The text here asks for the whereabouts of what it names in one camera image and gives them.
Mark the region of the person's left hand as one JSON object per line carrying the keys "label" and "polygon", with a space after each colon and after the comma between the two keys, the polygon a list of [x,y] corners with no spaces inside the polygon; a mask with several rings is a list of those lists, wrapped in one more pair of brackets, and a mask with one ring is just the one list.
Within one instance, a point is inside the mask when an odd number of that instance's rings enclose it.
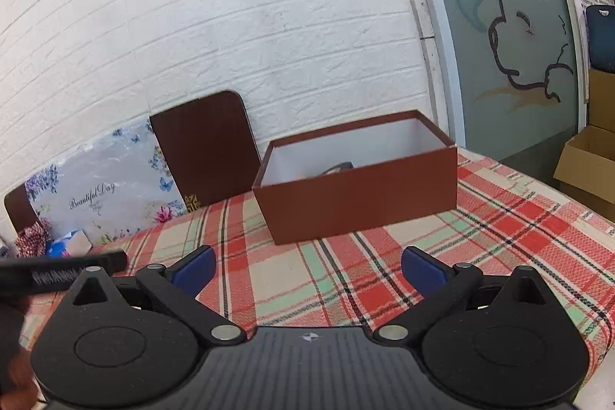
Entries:
{"label": "person's left hand", "polygon": [[1,387],[1,409],[33,409],[38,404],[38,387],[34,382],[30,353],[20,347],[6,369],[1,369],[1,372],[8,378],[8,388]]}

